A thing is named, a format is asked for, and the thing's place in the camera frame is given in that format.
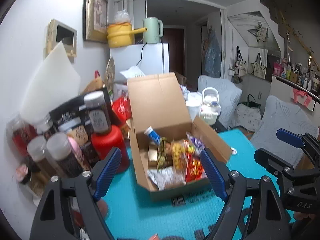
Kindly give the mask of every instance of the pink bow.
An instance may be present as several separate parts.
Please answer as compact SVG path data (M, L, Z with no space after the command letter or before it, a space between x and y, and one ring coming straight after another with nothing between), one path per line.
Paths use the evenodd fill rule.
M303 103L303 105L304 105L305 107L308 107L308 105L310 104L310 102L311 102L311 100L312 100L312 97L309 96L307 92L302 91L302 90L298 90L298 89L295 89L295 88L294 88L294 89L293 89L293 101L294 101L295 103L298 102L298 96L302 96L302 97L308 96L307 99L306 99L306 100L304 101L304 103Z

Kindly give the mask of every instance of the framed picture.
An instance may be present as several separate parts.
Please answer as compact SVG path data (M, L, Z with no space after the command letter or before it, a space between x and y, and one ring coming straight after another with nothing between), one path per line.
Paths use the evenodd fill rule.
M108 0L84 0L83 38L107 42Z
M47 38L47 54L62 41L69 57L77 56L77 31L55 19L50 21Z

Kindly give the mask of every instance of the open cardboard box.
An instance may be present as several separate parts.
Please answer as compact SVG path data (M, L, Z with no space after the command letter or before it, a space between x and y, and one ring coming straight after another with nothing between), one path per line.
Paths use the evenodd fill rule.
M186 138L186 132L190 132L200 138L214 156L224 163L229 160L232 152L217 133L199 117L191 121L175 74L129 79L128 92L134 126L134 132L129 131L129 136L137 183L150 192L153 201L192 192L208 184L208 179L200 179L185 186L159 191L147 175L150 139L144 131L149 126L169 141Z

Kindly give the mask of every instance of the metal bolt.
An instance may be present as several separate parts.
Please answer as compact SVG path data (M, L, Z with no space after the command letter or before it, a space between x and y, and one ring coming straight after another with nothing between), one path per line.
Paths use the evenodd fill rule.
M265 182L270 182L270 177L268 177L268 176L263 176L262 178L263 178L263 180L264 180Z
M82 176L89 177L91 175L91 171L84 171L82 172Z
M232 177L238 177L239 176L239 172L238 171L231 171L230 172Z
M293 187L289 187L288 188L288 192L289 192L289 194L293 194L294 193L294 188Z
M51 180L52 182L56 182L58 179L59 179L58 176L52 176L50 180Z

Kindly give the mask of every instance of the white cup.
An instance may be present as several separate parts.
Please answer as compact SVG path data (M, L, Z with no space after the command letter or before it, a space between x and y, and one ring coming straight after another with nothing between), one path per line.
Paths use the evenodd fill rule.
M195 117L199 115L201 104L196 100L187 100L186 105L187 105L191 120L193 121Z

